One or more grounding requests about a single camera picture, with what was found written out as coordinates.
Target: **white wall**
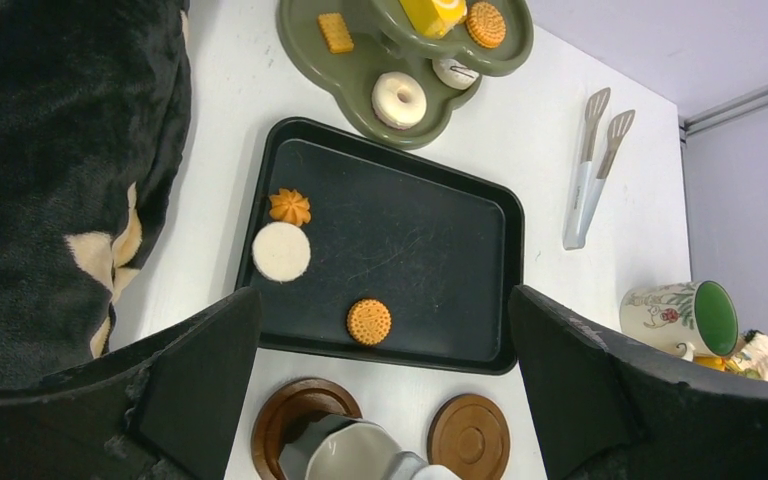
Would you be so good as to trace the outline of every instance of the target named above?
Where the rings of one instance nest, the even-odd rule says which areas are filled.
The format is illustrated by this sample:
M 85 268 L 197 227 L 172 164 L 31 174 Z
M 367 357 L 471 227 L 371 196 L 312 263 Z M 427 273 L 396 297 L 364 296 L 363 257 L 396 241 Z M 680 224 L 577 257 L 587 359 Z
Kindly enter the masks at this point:
M 688 138 L 684 168 L 693 278 L 768 334 L 768 108 Z
M 768 1 L 526 1 L 535 23 L 672 100 L 684 117 L 768 84 Z

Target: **brown saucer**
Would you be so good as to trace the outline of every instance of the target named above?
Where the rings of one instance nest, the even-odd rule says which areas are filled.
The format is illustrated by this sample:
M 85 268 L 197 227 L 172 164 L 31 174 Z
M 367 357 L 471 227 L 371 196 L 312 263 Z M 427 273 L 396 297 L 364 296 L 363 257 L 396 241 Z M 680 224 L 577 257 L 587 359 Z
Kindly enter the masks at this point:
M 428 459 L 463 480 L 499 480 L 508 466 L 511 434 L 499 407 L 461 395 L 437 412 L 428 432 Z
M 346 389 L 321 378 L 297 380 L 272 394 L 252 429 L 252 461 L 260 478 L 286 480 L 278 465 L 282 437 L 297 420 L 317 413 L 361 417 L 360 407 Z

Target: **white donut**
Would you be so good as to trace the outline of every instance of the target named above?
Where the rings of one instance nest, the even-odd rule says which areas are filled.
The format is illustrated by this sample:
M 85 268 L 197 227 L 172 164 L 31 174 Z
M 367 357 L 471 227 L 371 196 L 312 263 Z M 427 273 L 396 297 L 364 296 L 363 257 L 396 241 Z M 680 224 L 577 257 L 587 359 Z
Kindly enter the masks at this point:
M 441 82 L 457 90 L 466 90 L 479 77 L 478 72 L 467 68 L 453 58 L 431 60 L 431 68 L 440 77 Z
M 301 228 L 272 222 L 260 229 L 252 242 L 257 270 L 274 282 L 290 282 L 302 276 L 310 264 L 310 242 Z
M 385 73 L 372 89 L 372 109 L 389 127 L 408 129 L 422 120 L 427 108 L 425 91 L 408 74 Z

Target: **holiday mug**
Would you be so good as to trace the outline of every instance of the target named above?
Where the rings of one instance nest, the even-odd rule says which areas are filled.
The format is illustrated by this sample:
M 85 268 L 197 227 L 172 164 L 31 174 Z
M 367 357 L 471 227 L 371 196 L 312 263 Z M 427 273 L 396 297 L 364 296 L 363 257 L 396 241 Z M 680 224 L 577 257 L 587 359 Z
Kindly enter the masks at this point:
M 635 288 L 620 304 L 622 332 L 661 351 L 693 360 L 722 357 L 737 344 L 737 315 L 716 282 Z

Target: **tabletop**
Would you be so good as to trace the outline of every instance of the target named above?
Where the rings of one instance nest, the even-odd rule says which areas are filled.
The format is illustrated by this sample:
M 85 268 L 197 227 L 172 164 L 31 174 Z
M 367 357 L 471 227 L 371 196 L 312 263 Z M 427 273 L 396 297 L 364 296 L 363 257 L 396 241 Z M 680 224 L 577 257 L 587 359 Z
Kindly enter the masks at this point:
M 184 162 L 166 229 L 117 306 L 113 348 L 231 293 L 266 136 L 276 122 L 305 116 L 354 132 L 333 98 L 284 54 L 276 7 L 277 0 L 192 3 L 194 104 Z M 603 123 L 629 108 L 637 117 L 587 246 L 567 252 L 561 234 L 582 111 L 587 96 L 605 86 L 613 93 Z M 597 158 L 604 143 L 600 134 Z M 486 78 L 443 134 L 414 153 L 510 188 L 526 217 L 524 282 L 593 321 L 618 329 L 625 291 L 690 279 L 676 106 L 540 28 L 525 65 Z M 423 456 L 438 408 L 461 393 L 487 396 L 511 430 L 504 478 L 545 478 L 518 368 L 496 377 L 264 349 L 257 352 L 226 478 L 257 478 L 249 441 L 260 407 L 280 386 L 308 376 L 345 387 L 366 419 Z

